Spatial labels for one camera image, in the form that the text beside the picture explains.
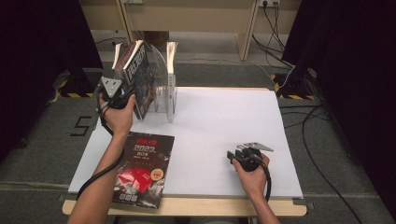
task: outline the book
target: book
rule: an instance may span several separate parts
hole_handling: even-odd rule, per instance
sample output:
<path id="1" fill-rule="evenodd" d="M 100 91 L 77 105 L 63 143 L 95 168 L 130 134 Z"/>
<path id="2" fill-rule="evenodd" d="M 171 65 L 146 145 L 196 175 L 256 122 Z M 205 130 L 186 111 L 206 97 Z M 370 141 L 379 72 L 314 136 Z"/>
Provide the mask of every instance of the book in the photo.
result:
<path id="1" fill-rule="evenodd" d="M 151 45 L 155 63 L 157 65 L 157 97 L 159 101 L 159 112 L 166 112 L 169 122 L 173 121 L 176 108 L 176 76 L 174 69 L 174 58 L 176 54 L 177 42 L 168 42 L 166 44 L 166 59 L 163 55 Z"/>
<path id="2" fill-rule="evenodd" d="M 136 98 L 134 113 L 138 119 L 144 119 L 155 97 L 154 76 L 151 73 L 144 41 L 132 42 L 120 59 L 116 58 L 117 56 L 115 65 L 113 64 L 114 73 L 117 78 L 123 81 L 122 89 L 124 91 L 134 88 Z"/>
<path id="3" fill-rule="evenodd" d="M 120 162 L 113 203 L 158 209 L 174 136 L 130 132 Z"/>
<path id="4" fill-rule="evenodd" d="M 177 49 L 177 42 L 168 42 L 166 45 L 166 55 L 167 61 L 166 65 L 168 68 L 168 121 L 172 122 L 176 109 L 176 99 L 177 99 L 177 86 L 176 86 L 176 76 L 174 68 L 174 59 Z"/>

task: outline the gray carpet floor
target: gray carpet floor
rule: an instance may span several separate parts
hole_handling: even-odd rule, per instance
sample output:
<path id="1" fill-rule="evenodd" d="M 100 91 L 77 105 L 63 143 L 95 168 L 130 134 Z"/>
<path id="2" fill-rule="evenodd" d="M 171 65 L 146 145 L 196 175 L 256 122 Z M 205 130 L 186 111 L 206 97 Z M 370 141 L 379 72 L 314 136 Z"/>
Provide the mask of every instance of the gray carpet floor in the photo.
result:
<path id="1" fill-rule="evenodd" d="M 104 76 L 111 76 L 109 64 L 105 66 Z M 265 68 L 269 74 L 284 72 Z M 255 65 L 183 63 L 176 71 L 178 86 L 274 89 Z M 321 101 L 278 99 L 278 103 L 308 207 L 305 216 L 281 217 L 281 222 L 358 223 L 322 173 L 363 223 L 394 223 L 362 167 L 348 157 L 326 108 L 318 108 L 306 121 L 303 134 L 306 114 Z M 47 106 L 26 136 L 27 146 L 14 148 L 0 164 L 0 223 L 66 222 L 63 199 L 96 119 L 93 98 L 58 98 Z M 76 127 L 77 123 L 86 127 Z"/>

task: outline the book cover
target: book cover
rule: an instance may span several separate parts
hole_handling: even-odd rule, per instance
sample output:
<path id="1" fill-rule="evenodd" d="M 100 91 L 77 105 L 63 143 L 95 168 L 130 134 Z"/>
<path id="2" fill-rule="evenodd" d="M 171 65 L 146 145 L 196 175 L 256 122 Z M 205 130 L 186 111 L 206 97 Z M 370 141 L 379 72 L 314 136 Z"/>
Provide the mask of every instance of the book cover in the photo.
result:
<path id="1" fill-rule="evenodd" d="M 174 60 L 177 49 L 177 42 L 168 42 L 166 44 L 166 65 L 168 69 L 168 82 L 167 82 L 167 101 L 168 101 L 168 121 L 173 122 L 175 109 L 176 109 L 176 99 L 177 99 L 177 85 L 175 76 Z"/>
<path id="2" fill-rule="evenodd" d="M 129 79 L 126 78 L 126 73 L 124 72 L 123 67 L 125 66 L 125 64 L 128 63 L 129 59 L 131 58 L 131 55 L 134 53 L 134 47 L 136 46 L 136 42 L 132 42 L 122 53 L 121 57 L 119 57 L 121 46 L 122 44 L 116 45 L 112 69 L 114 71 L 114 75 L 116 78 L 125 80 L 125 83 L 122 86 L 122 88 L 124 90 L 127 90 L 131 84 L 129 82 Z"/>
<path id="3" fill-rule="evenodd" d="M 113 203 L 158 209 L 174 136 L 130 133 L 114 188 Z"/>
<path id="4" fill-rule="evenodd" d="M 136 97 L 134 113 L 138 119 L 144 119 L 150 104 L 154 101 L 155 87 L 143 40 L 136 41 L 134 51 L 122 70 L 127 80 L 127 85 L 123 88 L 128 89 L 134 85 Z"/>

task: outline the yellow black hazard tape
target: yellow black hazard tape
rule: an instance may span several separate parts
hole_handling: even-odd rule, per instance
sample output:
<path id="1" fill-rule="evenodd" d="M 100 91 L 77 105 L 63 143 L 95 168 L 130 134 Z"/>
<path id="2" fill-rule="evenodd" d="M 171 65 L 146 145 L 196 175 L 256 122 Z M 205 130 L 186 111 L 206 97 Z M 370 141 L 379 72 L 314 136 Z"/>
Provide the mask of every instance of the yellow black hazard tape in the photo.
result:
<path id="1" fill-rule="evenodd" d="M 282 79 L 277 74 L 271 75 L 271 79 L 274 81 L 275 93 L 276 97 L 281 99 L 292 99 L 292 100 L 314 100 L 315 97 L 310 93 L 309 87 L 306 87 L 304 91 L 293 91 L 293 90 L 285 90 L 285 88 L 280 88 L 279 81 Z"/>
<path id="2" fill-rule="evenodd" d="M 70 82 L 65 80 L 58 90 L 58 97 L 71 97 L 71 98 L 81 98 L 81 97 L 92 97 L 93 90 L 87 90 L 84 88 L 76 88 L 73 85 L 67 85 Z"/>

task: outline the white tabletop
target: white tabletop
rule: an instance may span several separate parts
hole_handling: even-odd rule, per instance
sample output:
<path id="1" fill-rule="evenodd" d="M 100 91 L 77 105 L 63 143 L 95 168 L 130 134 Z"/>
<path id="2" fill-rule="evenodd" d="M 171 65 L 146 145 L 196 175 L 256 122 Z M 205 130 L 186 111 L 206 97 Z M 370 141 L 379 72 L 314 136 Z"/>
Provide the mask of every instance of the white tabletop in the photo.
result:
<path id="1" fill-rule="evenodd" d="M 245 196 L 227 151 L 234 153 L 238 145 L 259 142 L 274 150 L 263 152 L 271 160 L 271 197 L 303 198 L 273 91 L 178 88 L 173 123 L 168 123 L 166 114 L 151 112 L 144 121 L 135 119 L 131 131 L 175 137 L 164 195 Z M 98 121 L 70 193 L 78 192 L 91 177 L 110 138 Z"/>

